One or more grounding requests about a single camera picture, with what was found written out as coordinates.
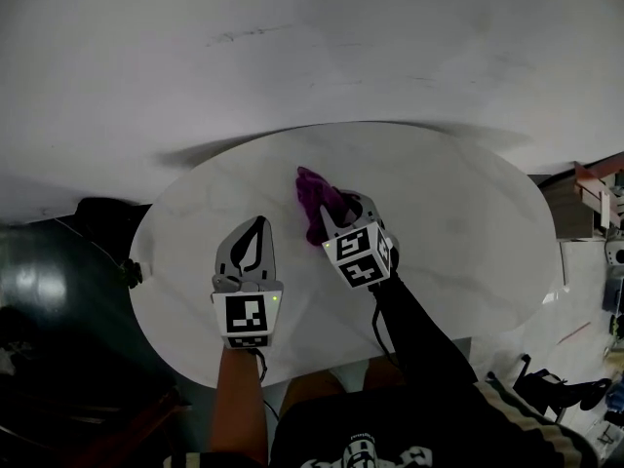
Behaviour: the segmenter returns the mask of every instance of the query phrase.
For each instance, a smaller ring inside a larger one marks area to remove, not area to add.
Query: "black t-shirt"
[[[258,465],[198,454],[196,466]],[[167,464],[174,468],[174,457]],[[498,381],[414,391],[394,387],[316,399],[280,420],[272,468],[597,467],[587,441],[554,424]]]

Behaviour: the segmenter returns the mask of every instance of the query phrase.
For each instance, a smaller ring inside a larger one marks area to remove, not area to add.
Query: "floor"
[[[562,268],[549,301],[538,312],[513,331],[476,337],[471,345],[458,342],[470,352],[479,376],[494,371],[513,384],[523,353],[532,358],[530,371],[547,368],[570,383],[613,374],[603,364],[603,352],[610,344],[609,316],[601,310],[603,248],[603,243],[563,244],[567,275],[564,279]],[[147,372],[170,376],[193,405],[191,412],[177,419],[180,441],[190,450],[205,448],[214,390],[179,375],[153,351],[137,325],[115,265],[92,244],[54,221],[0,229],[0,303],[17,306],[45,329],[94,334]],[[365,371],[366,363],[355,363],[335,372],[347,389],[355,389]],[[285,387],[265,389],[275,409]],[[600,416],[599,410],[572,408],[563,424],[588,434],[600,426]],[[268,412],[267,417],[272,429],[275,420]]]

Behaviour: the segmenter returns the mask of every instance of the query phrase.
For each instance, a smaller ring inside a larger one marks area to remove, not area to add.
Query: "marble tabletop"
[[[216,386],[215,253],[255,215],[271,222],[285,285],[263,385],[381,354],[372,296],[348,290],[325,253],[305,240],[298,166],[375,201],[401,243],[401,278],[451,338],[510,330],[549,291],[556,264],[550,211],[530,179],[495,154],[389,123],[281,132],[177,180],[136,232],[131,258],[145,272],[131,290],[136,318],[160,356],[188,378]],[[380,332],[391,346],[381,318]]]

